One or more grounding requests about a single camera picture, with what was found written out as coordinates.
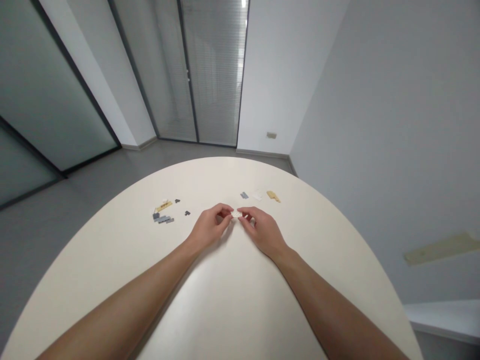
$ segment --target white lego piece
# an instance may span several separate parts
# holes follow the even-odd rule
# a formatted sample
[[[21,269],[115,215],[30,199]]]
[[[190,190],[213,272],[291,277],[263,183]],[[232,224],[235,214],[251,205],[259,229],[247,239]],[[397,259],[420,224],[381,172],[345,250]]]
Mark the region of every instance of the white lego piece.
[[[260,190],[256,190],[252,196],[258,201],[262,201],[262,192]]]

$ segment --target black metal frame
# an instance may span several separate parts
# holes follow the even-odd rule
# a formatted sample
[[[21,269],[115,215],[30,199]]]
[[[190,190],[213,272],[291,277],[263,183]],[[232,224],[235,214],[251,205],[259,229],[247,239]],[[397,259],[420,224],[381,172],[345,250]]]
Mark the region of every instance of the black metal frame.
[[[107,118],[105,117],[105,114],[103,113],[102,109],[100,108],[99,103],[95,99],[94,95],[92,94],[90,88],[88,87],[87,83],[85,82],[85,79],[83,78],[82,74],[80,73],[77,65],[75,64],[74,60],[70,56],[70,53],[68,52],[67,48],[65,47],[65,44],[62,42],[60,39],[59,34],[55,30],[55,27],[53,26],[52,22],[50,21],[50,18],[48,17],[47,13],[45,12],[42,4],[40,3],[39,0],[30,0],[31,4],[33,5],[34,9],[36,10],[37,14],[40,16],[40,19],[42,20],[43,24],[47,28],[47,31],[49,32],[50,36],[53,38],[55,41],[55,44],[57,45],[58,49],[60,50],[61,54],[63,55],[63,58],[66,60],[68,65],[70,66],[70,69],[74,73],[76,79],[80,83],[83,91],[85,91],[85,94],[87,95],[88,99],[92,103],[93,107],[95,108],[98,116],[100,117],[101,121],[105,125],[106,129],[108,130],[110,136],[112,139],[115,141],[116,146],[114,148],[111,148],[101,154],[98,154],[86,161],[83,161],[77,165],[74,165],[72,167],[69,167],[65,170],[60,170],[58,167],[56,167],[45,155],[43,155],[35,146],[33,146],[25,137],[22,136],[12,125],[8,123],[7,120],[5,120],[1,115],[0,115],[0,127],[4,129],[9,135],[11,135],[17,142],[19,142],[23,147],[25,147],[35,158],[37,158],[43,165],[45,165],[51,172],[53,172],[57,179],[50,181],[46,184],[43,184],[21,196],[18,196],[12,200],[7,201],[4,204],[0,204],[0,210],[3,210],[10,205],[13,205],[15,203],[18,203],[19,201],[28,198],[29,196],[48,188],[49,186],[56,184],[57,182],[67,179],[67,175],[80,169],[83,168],[84,166],[93,163],[97,161],[98,159],[101,159],[119,149],[122,148],[122,145],[120,144],[120,141],[115,134],[114,130],[112,129],[112,126],[108,122]]]
[[[120,38],[121,41],[123,42],[123,46],[125,47],[126,54],[128,56],[128,60],[130,61],[131,68],[133,70],[133,73],[136,78],[136,82],[138,84],[138,88],[140,89],[141,97],[143,98],[143,102],[145,103],[146,110],[148,112],[148,115],[150,116],[150,121],[153,125],[153,129],[155,130],[156,137],[160,140],[166,140],[166,141],[173,141],[173,142],[178,142],[178,143],[186,143],[186,144],[200,144],[200,145],[210,145],[210,146],[215,146],[215,147],[221,147],[221,148],[231,148],[231,149],[236,149],[237,145],[239,143],[239,128],[240,128],[240,111],[238,112],[238,126],[236,129],[236,144],[235,145],[223,145],[223,144],[214,144],[214,143],[208,143],[208,142],[202,142],[200,141],[200,136],[199,136],[199,127],[197,123],[197,112],[195,110],[195,100],[194,100],[194,91],[192,88],[192,77],[191,77],[191,70],[190,70],[190,62],[189,62],[189,53],[187,49],[187,39],[185,36],[185,25],[184,25],[184,13],[183,13],[183,8],[182,8],[182,0],[176,0],[177,8],[178,8],[178,17],[180,21],[180,30],[181,30],[181,39],[182,39],[182,44],[183,44],[183,52],[185,55],[185,65],[186,65],[186,71],[187,71],[187,78],[188,78],[188,89],[190,91],[190,100],[191,100],[191,108],[192,108],[192,115],[193,115],[193,124],[195,127],[195,136],[196,136],[196,141],[190,141],[190,140],[180,140],[180,139],[172,139],[172,138],[167,138],[167,137],[162,137],[160,135],[160,132],[157,128],[157,124],[155,123],[155,117],[152,112],[152,108],[150,106],[150,102],[147,97],[147,93],[145,92],[145,88],[143,86],[142,79],[140,77],[140,73],[137,67],[137,64],[135,62],[135,58],[132,52],[132,48],[130,47],[129,41],[127,39],[127,35],[125,33],[125,29],[122,25],[122,21],[120,20],[120,15],[117,9],[117,6],[115,5],[115,0],[108,0],[108,5],[110,6],[111,13],[113,15],[113,19],[115,20],[116,27],[118,28],[118,32],[120,33]],[[250,15],[250,1],[248,2],[248,11],[247,11],[247,21]],[[245,53],[247,50],[247,35],[248,35],[249,28],[247,26],[246,28],[246,34],[245,34],[245,48],[243,52],[243,71],[242,71],[242,82],[241,82],[241,90],[240,90],[240,109],[242,108],[242,91],[244,87],[244,82],[243,82],[243,76],[245,72]]]
[[[39,187],[36,187],[20,196],[13,198],[3,204],[0,204],[0,211],[9,207],[10,205],[16,204],[19,201],[28,198],[29,196],[38,193],[39,191],[48,188],[49,186],[58,183],[63,179],[67,179],[67,176],[63,174],[58,167],[56,167],[50,160],[48,160],[38,149],[33,146],[26,138],[22,136],[13,126],[11,126],[1,115],[0,115],[0,128],[2,128],[8,135],[10,135],[14,140],[16,140],[20,146],[23,146],[27,151],[32,154],[41,164],[43,164],[48,170],[56,175],[56,179],[49,181]]]
[[[193,123],[195,125],[196,142],[200,143],[199,126],[197,124],[197,111],[195,110],[194,89],[192,88],[192,72],[190,71],[189,51],[187,49],[187,38],[185,37],[184,10],[182,9],[182,0],[176,0],[178,7],[178,18],[180,20],[181,42],[185,55],[186,73],[188,74],[188,88],[190,89],[191,110],[193,113]]]
[[[148,116],[150,116],[150,122],[153,125],[153,129],[155,130],[155,134],[157,138],[160,138],[159,129],[157,128],[157,124],[155,124],[154,113],[152,112],[152,107],[150,106],[149,98],[147,97],[147,93],[145,92],[144,84],[142,82],[142,78],[140,77],[139,68],[137,67],[137,63],[135,62],[134,54],[132,52],[132,48],[130,47],[129,41],[127,39],[127,34],[125,33],[124,26],[120,21],[119,11],[117,6],[115,5],[114,0],[108,0],[108,5],[110,6],[111,14],[113,15],[113,20],[115,21],[116,27],[118,28],[118,32],[120,33],[121,42],[123,43],[123,47],[126,51],[126,56],[130,61],[131,69],[133,70],[133,74],[135,75],[136,82],[138,84],[138,88],[140,89],[141,97],[143,98],[143,102],[145,103],[146,111]]]

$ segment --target hand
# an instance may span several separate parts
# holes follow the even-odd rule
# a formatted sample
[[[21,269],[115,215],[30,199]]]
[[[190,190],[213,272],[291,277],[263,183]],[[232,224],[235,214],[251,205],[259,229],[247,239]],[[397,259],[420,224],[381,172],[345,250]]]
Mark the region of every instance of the hand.
[[[202,211],[186,242],[201,252],[220,240],[233,218],[231,214],[233,210],[231,206],[218,203],[214,207]],[[217,221],[217,215],[223,218],[222,222]]]
[[[275,260],[274,257],[280,255],[289,247],[285,243],[284,237],[280,232],[279,226],[273,217],[259,208],[240,207],[237,209],[241,212],[240,220],[246,233],[251,237],[255,245],[267,255],[270,259]],[[250,220],[255,219],[255,224],[252,225]]]

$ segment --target forearm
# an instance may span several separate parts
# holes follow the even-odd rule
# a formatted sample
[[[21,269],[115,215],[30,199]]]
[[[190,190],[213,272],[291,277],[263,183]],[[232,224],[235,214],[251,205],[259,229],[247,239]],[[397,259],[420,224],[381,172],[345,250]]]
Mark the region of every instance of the forearm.
[[[78,321],[39,359],[124,359],[199,254],[184,241]]]
[[[272,260],[288,282],[329,359],[407,359],[360,310],[294,250]]]

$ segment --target gray floor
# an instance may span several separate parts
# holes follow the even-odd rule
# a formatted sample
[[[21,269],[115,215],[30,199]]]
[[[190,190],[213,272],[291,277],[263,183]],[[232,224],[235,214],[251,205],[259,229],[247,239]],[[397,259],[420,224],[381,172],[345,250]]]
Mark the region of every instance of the gray floor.
[[[119,150],[0,211],[0,349],[45,271],[73,235],[102,206],[145,176],[206,157],[241,157],[291,173],[285,159],[235,149],[156,141],[143,151]]]
[[[424,360],[479,360],[480,345],[415,331]]]

